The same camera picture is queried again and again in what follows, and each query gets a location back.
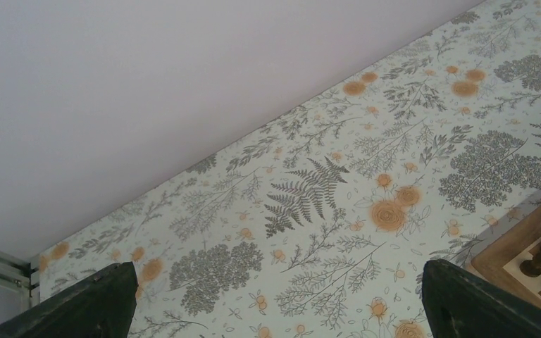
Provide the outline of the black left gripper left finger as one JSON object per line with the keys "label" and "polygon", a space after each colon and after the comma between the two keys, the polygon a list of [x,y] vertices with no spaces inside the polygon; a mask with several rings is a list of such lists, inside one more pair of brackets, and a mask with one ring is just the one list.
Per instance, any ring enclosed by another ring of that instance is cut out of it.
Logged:
{"label": "black left gripper left finger", "polygon": [[0,337],[127,337],[137,288],[133,263],[110,264],[0,324]]}

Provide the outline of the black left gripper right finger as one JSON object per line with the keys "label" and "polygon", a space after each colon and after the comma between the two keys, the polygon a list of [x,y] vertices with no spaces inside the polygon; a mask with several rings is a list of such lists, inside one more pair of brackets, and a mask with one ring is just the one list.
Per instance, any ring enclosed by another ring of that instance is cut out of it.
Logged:
{"label": "black left gripper right finger", "polygon": [[449,261],[425,263],[421,297],[434,337],[541,337],[541,308]]}

